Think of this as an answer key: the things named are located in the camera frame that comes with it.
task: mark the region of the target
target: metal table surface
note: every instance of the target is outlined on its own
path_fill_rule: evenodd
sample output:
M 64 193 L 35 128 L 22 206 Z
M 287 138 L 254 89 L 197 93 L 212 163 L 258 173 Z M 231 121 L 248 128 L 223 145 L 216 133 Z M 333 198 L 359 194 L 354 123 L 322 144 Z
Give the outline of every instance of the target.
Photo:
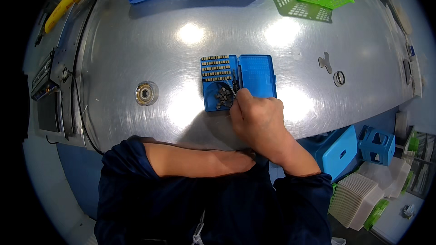
M 335 9 L 332 20 L 281 16 L 273 0 L 97 0 L 76 65 L 90 135 L 103 151 L 131 135 L 188 147 L 244 147 L 228 111 L 204 111 L 199 60 L 211 55 L 270 54 L 285 125 L 297 139 L 412 97 L 401 66 L 405 38 L 379 0 L 355 0 Z M 324 52 L 333 73 L 345 74 L 342 87 L 319 67 Z M 159 88 L 151 106 L 135 101 L 142 81 Z

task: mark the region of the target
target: fingers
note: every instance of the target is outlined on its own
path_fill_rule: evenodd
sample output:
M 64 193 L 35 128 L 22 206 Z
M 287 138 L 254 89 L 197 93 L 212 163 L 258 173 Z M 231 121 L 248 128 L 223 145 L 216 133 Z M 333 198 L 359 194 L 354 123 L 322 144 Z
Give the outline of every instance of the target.
M 247 88 L 242 88 L 236 94 L 236 99 L 239 103 L 241 111 L 247 110 L 253 101 L 253 96 Z
M 238 129 L 243 125 L 243 113 L 239 107 L 239 102 L 237 99 L 233 100 L 233 105 L 230 108 L 230 118 L 232 119 L 233 129 Z

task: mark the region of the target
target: small metal component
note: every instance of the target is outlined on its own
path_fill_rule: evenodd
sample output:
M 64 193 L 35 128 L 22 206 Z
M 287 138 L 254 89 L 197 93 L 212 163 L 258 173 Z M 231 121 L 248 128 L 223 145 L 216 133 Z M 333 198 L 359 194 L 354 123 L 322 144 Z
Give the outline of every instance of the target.
M 333 72 L 333 69 L 330 65 L 330 57 L 327 52 L 324 52 L 324 58 L 318 58 L 318 63 L 320 64 L 320 68 L 323 68 L 325 66 L 329 74 Z
M 149 106 L 156 102 L 159 89 L 154 82 L 141 82 L 135 90 L 135 99 L 141 106 Z
M 345 75 L 342 71 L 337 71 L 333 75 L 333 81 L 337 87 L 341 87 L 345 84 Z

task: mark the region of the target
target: yellow roll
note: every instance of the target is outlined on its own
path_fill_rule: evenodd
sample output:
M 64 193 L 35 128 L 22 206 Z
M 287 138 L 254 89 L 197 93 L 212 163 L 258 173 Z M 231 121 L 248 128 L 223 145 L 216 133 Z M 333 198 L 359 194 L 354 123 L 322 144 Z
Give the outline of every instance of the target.
M 45 23 L 44 31 L 49 33 L 65 12 L 67 12 L 74 3 L 78 3 L 79 1 L 80 0 L 61 0 Z

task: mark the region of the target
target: light blue stool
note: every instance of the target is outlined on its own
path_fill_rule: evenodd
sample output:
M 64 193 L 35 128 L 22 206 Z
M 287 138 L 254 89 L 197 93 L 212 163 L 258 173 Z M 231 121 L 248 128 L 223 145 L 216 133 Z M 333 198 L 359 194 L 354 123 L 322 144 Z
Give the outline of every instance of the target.
M 395 152 L 395 135 L 365 125 L 357 138 L 357 148 L 363 160 L 389 166 Z
M 357 154 L 354 126 L 298 140 L 318 163 L 321 171 L 330 174 L 332 182 L 339 177 Z

